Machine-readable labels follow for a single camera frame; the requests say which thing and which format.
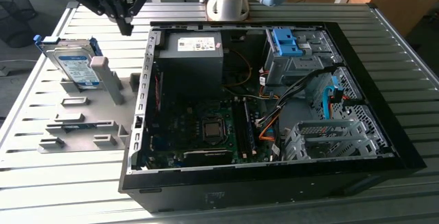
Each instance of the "wire bundle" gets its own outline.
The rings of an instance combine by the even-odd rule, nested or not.
[[[264,137],[264,133],[268,129],[268,127],[273,124],[274,120],[278,118],[280,110],[286,104],[288,99],[296,95],[302,89],[305,88],[308,82],[310,79],[320,74],[333,72],[336,70],[337,66],[329,66],[322,69],[312,71],[306,76],[300,78],[285,90],[285,92],[281,94],[281,96],[277,99],[277,102],[274,104],[273,110],[258,120],[256,120],[256,126],[260,126],[262,123],[265,123],[270,118],[270,122],[264,126],[262,132],[260,133],[258,137]]]

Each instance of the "orange wire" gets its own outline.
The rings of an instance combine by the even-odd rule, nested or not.
[[[248,60],[245,59],[245,57],[233,49],[229,49],[230,52],[233,52],[234,54],[238,55],[238,57],[245,61],[245,64],[248,66],[248,75],[246,75],[246,78],[244,81],[238,82],[238,83],[234,83],[234,84],[225,84],[224,86],[225,87],[233,87],[233,86],[237,86],[237,85],[241,85],[242,83],[245,83],[248,81],[248,79],[252,77],[252,66],[248,62]]]
[[[269,98],[269,96],[264,96],[264,95],[261,94],[261,89],[262,89],[262,86],[260,86],[260,89],[258,89],[258,96],[260,96],[260,97],[264,97],[264,98]]]
[[[272,137],[260,137],[260,140],[268,140],[268,141],[274,141],[274,139]]]
[[[268,123],[265,129],[261,131],[260,135],[258,135],[258,139],[262,137],[262,134],[266,132],[268,128],[270,127],[270,125],[273,124],[274,120],[277,119],[278,114],[272,118],[270,122]]]

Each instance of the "power supply label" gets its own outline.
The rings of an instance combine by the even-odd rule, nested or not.
[[[90,69],[85,56],[58,56],[58,59],[64,70],[77,85],[82,88],[94,88],[98,85],[97,75]]]
[[[180,38],[177,51],[214,51],[214,38]]]

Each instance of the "yellow wire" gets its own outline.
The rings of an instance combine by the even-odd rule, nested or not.
[[[248,79],[252,77],[252,66],[248,62],[248,60],[245,59],[245,57],[237,52],[234,51],[233,49],[229,49],[230,52],[233,52],[234,54],[238,55],[238,57],[245,61],[245,64],[248,66],[248,75],[246,75],[246,78],[244,81],[238,82],[238,83],[234,83],[234,84],[225,84],[224,86],[225,87],[233,87],[233,86],[237,86],[237,85],[241,85],[242,83],[245,83],[248,81]]]

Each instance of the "blue drive bay latch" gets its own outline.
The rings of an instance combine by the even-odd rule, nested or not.
[[[296,45],[296,38],[289,29],[273,29],[273,39],[280,56],[301,56],[302,51]]]

